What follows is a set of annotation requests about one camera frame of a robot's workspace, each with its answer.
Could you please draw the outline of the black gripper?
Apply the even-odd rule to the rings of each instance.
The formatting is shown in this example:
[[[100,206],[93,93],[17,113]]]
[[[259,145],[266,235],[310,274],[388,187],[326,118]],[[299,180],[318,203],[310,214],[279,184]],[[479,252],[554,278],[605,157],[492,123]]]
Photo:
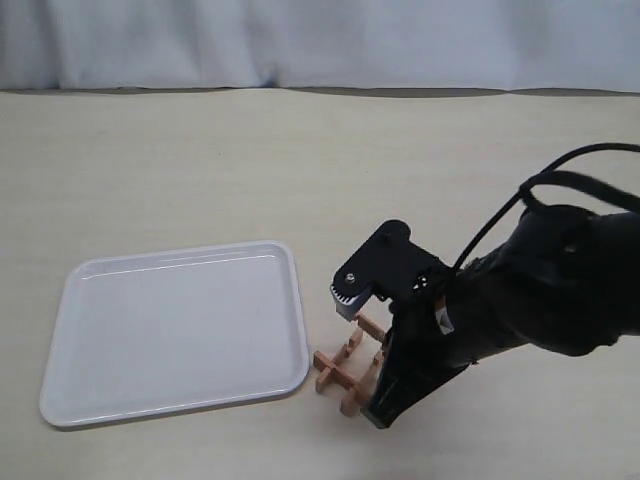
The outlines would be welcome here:
[[[480,360],[480,297],[447,294],[436,301],[414,295],[389,306],[392,323],[385,361],[363,407],[378,429]]]

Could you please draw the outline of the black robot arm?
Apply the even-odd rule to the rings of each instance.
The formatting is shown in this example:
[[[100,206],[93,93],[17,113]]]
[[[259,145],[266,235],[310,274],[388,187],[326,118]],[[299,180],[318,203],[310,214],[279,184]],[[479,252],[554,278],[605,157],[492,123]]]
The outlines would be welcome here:
[[[364,415],[378,428],[485,358],[531,344],[581,357],[639,332],[639,217],[560,206],[393,310]]]

